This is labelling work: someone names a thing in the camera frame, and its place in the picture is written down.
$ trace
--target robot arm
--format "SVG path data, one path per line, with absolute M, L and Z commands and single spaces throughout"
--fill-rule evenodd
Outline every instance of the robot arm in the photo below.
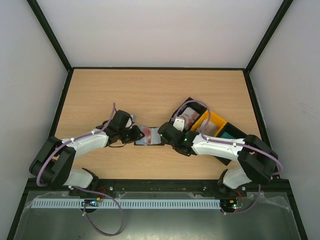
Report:
M 84 168 L 72 169 L 73 162 L 77 157 L 98 148 L 108 147 L 118 140 L 121 140 L 123 144 L 128 144 L 144 137 L 138 126 L 132 126 L 134 117 L 125 111 L 118 110 L 108 126 L 104 128 L 106 122 L 81 138 L 79 137 L 79 139 L 49 137 L 31 163 L 29 172 L 34 176 L 38 176 L 50 155 L 57 148 L 68 143 L 57 152 L 56 159 L 51 159 L 48 163 L 40 177 L 40 181 L 52 188 L 61 186 L 87 188 L 96 176 Z
M 199 132 L 183 133 L 169 122 L 163 124 L 158 133 L 175 151 L 185 156 L 212 155 L 239 162 L 240 166 L 223 171 L 218 183 L 221 192 L 249 182 L 268 184 L 276 167 L 276 163 L 265 155 L 241 146 L 250 145 L 278 159 L 277 154 L 254 135 L 239 139 L 205 136 L 204 139 Z

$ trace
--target wooden tabletop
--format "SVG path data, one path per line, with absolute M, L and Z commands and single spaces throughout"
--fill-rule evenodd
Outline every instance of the wooden tabletop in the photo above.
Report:
M 136 115 L 136 124 L 159 127 L 188 97 L 247 134 L 259 135 L 242 71 L 75 69 L 55 136 L 91 131 L 118 110 Z M 236 167 L 232 162 L 228 168 Z M 218 179 L 227 167 L 213 156 L 183 156 L 166 146 L 101 148 L 77 158 L 101 179 Z

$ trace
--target black frame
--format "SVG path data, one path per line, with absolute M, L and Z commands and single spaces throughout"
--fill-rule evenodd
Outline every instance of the black frame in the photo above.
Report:
M 118 69 L 118 70 L 220 70 L 220 71 L 242 71 L 244 75 L 244 79 L 246 82 L 246 86 L 248 89 L 248 93 L 251 99 L 252 108 L 255 114 L 255 118 L 257 121 L 257 125 L 259 128 L 259 132 L 261 135 L 261 139 L 270 146 L 270 140 L 268 137 L 268 133 L 266 131 L 266 126 L 260 111 L 260 106 L 258 104 L 257 96 L 255 93 L 255 90 L 253 88 L 253 84 L 250 78 L 250 72 L 252 71 L 253 67 L 257 63 L 260 55 L 262 54 L 263 50 L 267 46 L 269 40 L 273 36 L 274 32 L 276 31 L 278 25 L 280 24 L 281 20 L 285 16 L 286 12 L 288 11 L 290 5 L 292 4 L 293 0 L 283 0 L 279 10 L 277 11 L 276 15 L 274 16 L 271 24 L 269 25 L 266 33 L 264 34 L 261 42 L 259 43 L 256 51 L 254 52 L 251 60 L 249 61 L 246 68 L 207 68 L 207 67 L 72 67 L 69 63 L 62 47 L 60 46 L 54 32 L 52 31 L 44 13 L 42 12 L 39 4 L 37 3 L 37 0 L 26 0 L 32 11 L 34 12 L 34 15 L 38 19 L 40 25 L 42 26 L 44 32 L 46 33 L 48 39 L 50 40 L 53 48 L 55 49 L 57 55 L 59 56 L 61 62 L 63 63 L 65 69 L 67 70 L 68 74 L 65 80 L 64 88 L 58 103 L 58 107 L 52 122 L 52 126 L 50 129 L 49 137 L 54 136 L 57 130 L 58 122 L 62 113 L 62 109 L 65 103 L 65 99 L 68 93 L 69 85 L 72 79 L 72 75 L 74 72 L 74 69 Z M 126 188 L 134 190 L 134 191 L 141 191 L 141 192 L 154 192 L 157 191 L 155 189 L 161 189 L 161 191 L 175 191 L 175 192 L 202 192 L 204 196 L 214 196 L 217 199 L 228 199 L 230 197 L 225 197 L 223 195 L 220 195 L 217 193 L 214 189 L 206 189 L 203 190 L 203 186 L 216 186 L 218 180 L 119 180 L 119 179 L 99 179 L 98 184 L 100 186 L 112 186 L 114 190 Z M 257 191 L 257 185 L 253 183 L 248 183 L 245 185 L 246 190 L 248 192 L 255 192 Z M 263 191 L 265 192 L 285 192 L 287 194 L 289 204 L 291 206 L 291 209 L 293 210 L 293 215 L 295 218 L 295 222 L 298 227 L 298 231 L 300 234 L 301 239 L 306 240 L 307 234 L 305 231 L 305 228 L 303 226 L 297 204 L 295 201 L 295 197 L 293 195 L 290 183 L 286 179 L 281 179 L 279 175 L 275 176 L 273 180 L 270 182 L 269 185 L 264 185 Z M 62 187 L 61 189 L 58 189 L 58 191 L 67 191 L 68 188 Z M 22 214 L 22 211 L 24 209 L 24 206 L 26 204 L 27 196 L 30 191 L 50 191 L 48 187 L 39 187 L 36 184 L 35 178 L 29 178 L 29 180 L 26 183 L 26 187 L 23 191 L 19 206 L 17 208 L 16 214 L 14 216 L 14 220 L 11 225 L 11 229 L 9 231 L 7 240 L 13 240 L 20 216 Z

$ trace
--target yellow box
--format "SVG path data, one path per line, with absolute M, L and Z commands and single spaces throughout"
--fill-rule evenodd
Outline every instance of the yellow box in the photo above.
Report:
M 220 117 L 219 115 L 215 114 L 213 111 L 210 111 L 211 116 L 210 116 L 210 122 L 215 124 L 219 129 L 216 131 L 214 136 L 216 137 L 218 133 L 224 128 L 224 126 L 227 124 L 227 121 Z M 209 118 L 209 113 L 208 110 L 204 112 L 204 114 L 193 124 L 191 127 L 190 131 L 195 132 L 202 124 L 203 121 L 206 121 Z

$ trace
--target white wall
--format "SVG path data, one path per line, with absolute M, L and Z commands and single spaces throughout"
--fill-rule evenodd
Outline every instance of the white wall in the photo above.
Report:
M 282 0 L 38 0 L 72 66 L 245 68 Z
M 27 1 L 1 3 L 0 36 L 0 239 L 6 239 L 67 72 Z
M 267 132 L 309 239 L 319 239 L 320 1 L 296 0 L 254 67 Z

